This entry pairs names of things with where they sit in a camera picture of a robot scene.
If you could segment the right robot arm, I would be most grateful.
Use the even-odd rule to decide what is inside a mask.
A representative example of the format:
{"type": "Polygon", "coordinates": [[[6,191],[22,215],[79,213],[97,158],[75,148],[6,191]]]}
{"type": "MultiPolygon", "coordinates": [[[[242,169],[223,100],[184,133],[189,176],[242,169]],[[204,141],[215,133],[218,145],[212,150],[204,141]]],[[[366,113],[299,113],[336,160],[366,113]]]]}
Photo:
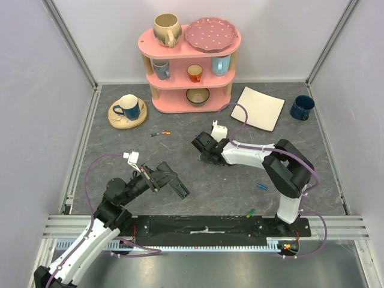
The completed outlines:
{"type": "Polygon", "coordinates": [[[314,166],[288,140],[276,144],[252,145],[221,139],[201,132],[191,142],[200,152],[200,160],[218,166],[236,164],[263,169],[280,192],[275,220],[276,232],[289,236],[296,230],[302,194],[314,176],[314,166]]]}

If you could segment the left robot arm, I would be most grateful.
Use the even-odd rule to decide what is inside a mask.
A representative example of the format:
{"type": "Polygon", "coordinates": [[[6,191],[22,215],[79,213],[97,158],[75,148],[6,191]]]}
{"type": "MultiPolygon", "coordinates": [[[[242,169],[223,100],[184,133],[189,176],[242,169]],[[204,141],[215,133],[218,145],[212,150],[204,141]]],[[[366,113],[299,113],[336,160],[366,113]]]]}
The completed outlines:
{"type": "Polygon", "coordinates": [[[77,287],[106,245],[118,235],[125,236],[131,231],[132,214],[124,206],[146,190],[158,192],[169,185],[182,199],[190,194],[166,162],[154,170],[132,162],[129,165],[134,167],[131,180],[114,178],[108,182],[102,202],[91,212],[91,220],[80,236],[60,258],[48,267],[39,266],[35,270],[35,287],[77,287]]]}

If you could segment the black remote control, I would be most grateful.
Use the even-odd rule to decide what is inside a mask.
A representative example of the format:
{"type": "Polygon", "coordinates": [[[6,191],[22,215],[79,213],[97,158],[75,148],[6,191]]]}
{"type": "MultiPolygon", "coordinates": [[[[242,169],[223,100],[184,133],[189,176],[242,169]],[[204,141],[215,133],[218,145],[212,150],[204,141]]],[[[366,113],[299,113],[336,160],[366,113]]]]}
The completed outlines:
{"type": "Polygon", "coordinates": [[[178,178],[178,174],[175,173],[165,161],[158,165],[157,169],[165,175],[166,182],[181,199],[185,199],[190,194],[189,190],[178,178]]]}

